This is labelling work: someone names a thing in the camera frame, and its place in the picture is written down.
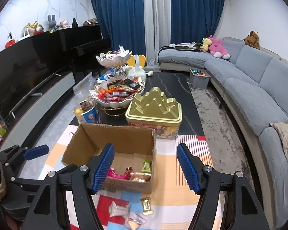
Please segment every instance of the patterned tablecloth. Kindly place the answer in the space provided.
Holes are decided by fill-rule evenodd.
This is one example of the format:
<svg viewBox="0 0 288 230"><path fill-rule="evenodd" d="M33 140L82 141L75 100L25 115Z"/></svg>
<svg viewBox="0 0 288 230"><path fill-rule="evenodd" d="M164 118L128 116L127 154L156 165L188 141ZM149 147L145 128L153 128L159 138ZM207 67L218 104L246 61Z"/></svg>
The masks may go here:
<svg viewBox="0 0 288 230"><path fill-rule="evenodd" d="M63 153L76 131L77 126L69 125L53 150L50 152L45 165L40 173L39 179L44 179L51 170L60 170L64 167L61 163ZM122 217L109 218L108 207L114 201L117 205L126 206L130 204L131 212L142 214L143 206L140 199L146 196L151 198L151 208L154 211L151 215L141 215L147 220L140 229L164 229L183 230L188 226L194 215L199 196L195 195L186 182L181 167L176 158L176 148L180 143L185 143L191 153L200 157L205 165L211 165L212 160L206 138L204 136L178 136L175 140L156 139L156 161L154 169L154 188L150 195L116 191L115 193L100 190L97 195L92 196L96 211L104 229L126 229ZM72 199L72 192L67 191L68 214L72 229L78 229L76 213ZM221 225L220 202L213 230L220 229Z"/></svg>

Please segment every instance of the sofa leg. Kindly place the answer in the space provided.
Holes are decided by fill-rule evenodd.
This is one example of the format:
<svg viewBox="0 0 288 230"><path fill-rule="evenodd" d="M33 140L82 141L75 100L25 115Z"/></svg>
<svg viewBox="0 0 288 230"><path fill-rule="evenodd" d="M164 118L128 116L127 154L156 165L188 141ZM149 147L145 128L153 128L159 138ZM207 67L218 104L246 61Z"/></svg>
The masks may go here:
<svg viewBox="0 0 288 230"><path fill-rule="evenodd" d="M221 103L220 103L220 105L219 105L219 109L221 109L223 105L224 105L224 100L223 100L223 98L222 98Z"/></svg>

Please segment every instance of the black marble table top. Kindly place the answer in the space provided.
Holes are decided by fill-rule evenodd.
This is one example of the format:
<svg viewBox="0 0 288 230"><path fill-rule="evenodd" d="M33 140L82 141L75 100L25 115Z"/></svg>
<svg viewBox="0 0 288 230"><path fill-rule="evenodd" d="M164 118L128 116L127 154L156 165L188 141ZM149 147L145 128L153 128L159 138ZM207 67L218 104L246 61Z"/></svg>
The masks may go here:
<svg viewBox="0 0 288 230"><path fill-rule="evenodd" d="M178 132L179 135L204 136L200 117L185 75L181 73L154 73L153 76L147 78L144 92L149 92L155 86L159 87L167 98L174 97L181 104L182 122ZM111 117L106 115L99 105L97 108L104 124L128 125L125 114ZM75 117L70 124L78 125L77 118Z"/></svg>

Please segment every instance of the gray plastic bin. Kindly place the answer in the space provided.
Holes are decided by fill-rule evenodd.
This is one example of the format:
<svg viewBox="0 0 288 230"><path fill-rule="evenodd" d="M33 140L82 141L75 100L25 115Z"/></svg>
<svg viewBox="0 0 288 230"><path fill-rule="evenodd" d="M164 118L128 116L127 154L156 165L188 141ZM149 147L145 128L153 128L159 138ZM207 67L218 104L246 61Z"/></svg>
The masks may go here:
<svg viewBox="0 0 288 230"><path fill-rule="evenodd" d="M195 74L192 73L191 70L202 71L203 73L206 74L206 76L195 75ZM206 72L206 70L199 69L199 68L190 68L190 81L192 83L193 88L204 88L204 89L206 89L210 78L211 77Z"/></svg>

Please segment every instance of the blue gripper pad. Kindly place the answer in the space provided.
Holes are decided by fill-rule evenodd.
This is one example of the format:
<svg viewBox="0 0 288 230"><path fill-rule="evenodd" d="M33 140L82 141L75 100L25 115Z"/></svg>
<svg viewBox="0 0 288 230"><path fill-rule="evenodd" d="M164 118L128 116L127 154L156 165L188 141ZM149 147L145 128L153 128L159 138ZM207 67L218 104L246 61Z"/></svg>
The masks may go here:
<svg viewBox="0 0 288 230"><path fill-rule="evenodd" d="M193 164L191 163L187 153L182 147L182 144L177 146L177 159L185 175L185 178L187 179L189 188L196 194L200 194L201 188L199 185L198 173L195 171L195 168L193 167Z"/></svg>
<svg viewBox="0 0 288 230"><path fill-rule="evenodd" d="M93 193L97 194L98 190L102 189L105 179L108 175L108 171L111 168L112 162L114 160L115 150L114 146L111 144L107 150L103 150L99 156L103 156L99 167L94 175L94 185L92 187Z"/></svg>
<svg viewBox="0 0 288 230"><path fill-rule="evenodd" d="M30 150L26 150L26 152L23 154L23 157L24 159L32 160L40 156L47 155L48 153L49 153L49 146L44 144L44 145L32 148Z"/></svg>

